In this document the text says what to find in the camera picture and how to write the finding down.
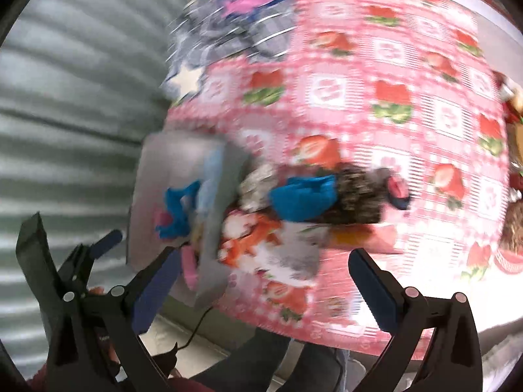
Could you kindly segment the pink soft item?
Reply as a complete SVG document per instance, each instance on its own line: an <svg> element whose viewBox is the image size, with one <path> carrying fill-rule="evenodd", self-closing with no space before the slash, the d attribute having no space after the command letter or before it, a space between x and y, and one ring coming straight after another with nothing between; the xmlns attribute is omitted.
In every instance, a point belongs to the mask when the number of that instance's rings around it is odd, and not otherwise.
<svg viewBox="0 0 523 392"><path fill-rule="evenodd" d="M181 248L182 273L184 281L190 291L198 287L198 260L192 245Z"/></svg>

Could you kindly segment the blue twisted cloth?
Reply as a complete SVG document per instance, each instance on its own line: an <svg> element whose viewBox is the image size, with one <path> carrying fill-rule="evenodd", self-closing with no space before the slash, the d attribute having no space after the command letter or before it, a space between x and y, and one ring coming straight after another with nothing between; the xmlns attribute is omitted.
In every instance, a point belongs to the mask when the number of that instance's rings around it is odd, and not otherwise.
<svg viewBox="0 0 523 392"><path fill-rule="evenodd" d="M162 240L188 236L191 232L190 213L196 209L201 182L193 181L184 188L168 188L164 193L166 220L155 226Z"/></svg>

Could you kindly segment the light blue fluffy cloth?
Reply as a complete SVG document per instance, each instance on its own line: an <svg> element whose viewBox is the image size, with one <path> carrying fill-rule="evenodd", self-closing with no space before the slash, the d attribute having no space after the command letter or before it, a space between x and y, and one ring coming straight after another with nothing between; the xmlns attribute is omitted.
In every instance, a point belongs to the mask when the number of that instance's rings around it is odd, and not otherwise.
<svg viewBox="0 0 523 392"><path fill-rule="evenodd" d="M209 153L202 166L196 212L200 223L205 223L211 211L223 171L223 148Z"/></svg>

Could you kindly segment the leopard print scrunchie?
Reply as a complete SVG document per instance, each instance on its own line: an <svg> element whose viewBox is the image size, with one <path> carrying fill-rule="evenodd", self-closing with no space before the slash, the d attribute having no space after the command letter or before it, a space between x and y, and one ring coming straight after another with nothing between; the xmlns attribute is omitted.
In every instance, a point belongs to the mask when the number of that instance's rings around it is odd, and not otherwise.
<svg viewBox="0 0 523 392"><path fill-rule="evenodd" d="M331 225L380 223L386 180L392 172L386 167L365 169L350 163L339 164L337 168L337 200L318 221Z"/></svg>

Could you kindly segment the blue sequin cloth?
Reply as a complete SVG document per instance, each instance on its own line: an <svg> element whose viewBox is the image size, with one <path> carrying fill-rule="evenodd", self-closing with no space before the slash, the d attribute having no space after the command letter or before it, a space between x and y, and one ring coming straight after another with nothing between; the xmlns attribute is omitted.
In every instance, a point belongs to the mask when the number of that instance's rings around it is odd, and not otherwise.
<svg viewBox="0 0 523 392"><path fill-rule="evenodd" d="M280 219L311 221L332 208L338 200L336 177L291 177L269 192L271 208Z"/></svg>

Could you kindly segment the white storage box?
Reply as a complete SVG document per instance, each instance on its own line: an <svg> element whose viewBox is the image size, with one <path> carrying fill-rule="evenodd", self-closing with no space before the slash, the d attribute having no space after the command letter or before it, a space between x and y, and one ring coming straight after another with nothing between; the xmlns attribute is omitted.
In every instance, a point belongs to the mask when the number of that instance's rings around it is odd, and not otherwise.
<svg viewBox="0 0 523 392"><path fill-rule="evenodd" d="M223 171L214 205L198 243L198 287L190 291L184 280L178 280L170 294L195 309L202 309L219 299L226 291L229 267L217 259L222 225L226 211L237 199L239 183L245 176L251 155L221 136L183 130L163 131L148 136L137 168L137 181L130 209L128 228L128 263L135 270L145 268L163 250L154 231L153 221L164 206L168 188L184 188L193 181L201 182L202 166L209 153L223 148Z"/></svg>

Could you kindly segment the white polka dot cloth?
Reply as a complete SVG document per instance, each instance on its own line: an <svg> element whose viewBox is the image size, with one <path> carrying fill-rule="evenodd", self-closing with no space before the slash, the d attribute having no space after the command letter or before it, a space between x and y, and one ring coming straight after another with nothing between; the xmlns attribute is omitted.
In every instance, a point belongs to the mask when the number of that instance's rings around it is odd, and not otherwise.
<svg viewBox="0 0 523 392"><path fill-rule="evenodd" d="M278 186L278 171L264 163L250 172L239 185L239 207L242 211L256 212L269 207L269 192Z"/></svg>

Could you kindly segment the red strawberry checkered tablecloth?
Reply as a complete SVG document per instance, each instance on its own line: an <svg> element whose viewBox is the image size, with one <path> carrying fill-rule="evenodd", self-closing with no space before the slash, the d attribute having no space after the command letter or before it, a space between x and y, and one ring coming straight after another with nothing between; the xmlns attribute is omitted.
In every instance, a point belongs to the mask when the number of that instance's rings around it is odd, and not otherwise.
<svg viewBox="0 0 523 392"><path fill-rule="evenodd" d="M448 0L295 0L288 56L223 60L168 126L224 132L290 174L351 162L405 178L407 211L336 229L306 287L258 262L284 232L260 218L223 251L219 309L296 339L379 354L388 342L351 280L349 251L428 296L468 296L478 330L522 315L522 257L497 242L508 204L503 107L472 14Z"/></svg>

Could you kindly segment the grey plaid star blanket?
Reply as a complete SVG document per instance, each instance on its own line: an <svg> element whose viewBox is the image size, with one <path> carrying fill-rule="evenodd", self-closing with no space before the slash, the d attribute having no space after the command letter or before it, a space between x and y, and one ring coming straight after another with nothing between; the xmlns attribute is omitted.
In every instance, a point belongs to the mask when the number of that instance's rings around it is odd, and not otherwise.
<svg viewBox="0 0 523 392"><path fill-rule="evenodd" d="M192 0L168 27L167 98L196 96L208 67L231 57L279 61L296 28L294 0Z"/></svg>

